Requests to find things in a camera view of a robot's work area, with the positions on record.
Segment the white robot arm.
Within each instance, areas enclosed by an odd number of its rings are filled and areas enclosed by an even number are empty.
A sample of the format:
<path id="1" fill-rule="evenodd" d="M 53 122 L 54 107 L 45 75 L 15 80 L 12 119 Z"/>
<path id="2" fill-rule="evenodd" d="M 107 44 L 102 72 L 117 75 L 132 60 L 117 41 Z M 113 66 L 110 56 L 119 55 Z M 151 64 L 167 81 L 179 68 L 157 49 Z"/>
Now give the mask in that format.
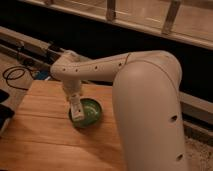
<path id="1" fill-rule="evenodd" d="M 128 52 L 80 61 L 64 52 L 51 66 L 69 103 L 70 119 L 86 126 L 97 111 L 86 110 L 83 80 L 113 84 L 112 104 L 128 171 L 189 171 L 186 158 L 177 58 L 161 50 Z"/>

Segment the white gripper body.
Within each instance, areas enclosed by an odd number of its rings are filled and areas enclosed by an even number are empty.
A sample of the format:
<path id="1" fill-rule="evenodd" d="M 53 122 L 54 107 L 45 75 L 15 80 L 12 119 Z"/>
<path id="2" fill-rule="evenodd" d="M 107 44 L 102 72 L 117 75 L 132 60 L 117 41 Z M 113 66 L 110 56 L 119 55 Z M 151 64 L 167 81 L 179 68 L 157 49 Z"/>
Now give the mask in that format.
<path id="1" fill-rule="evenodd" d="M 68 101 L 71 101 L 72 97 L 82 94 L 82 82 L 79 80 L 63 82 L 62 88 Z"/>

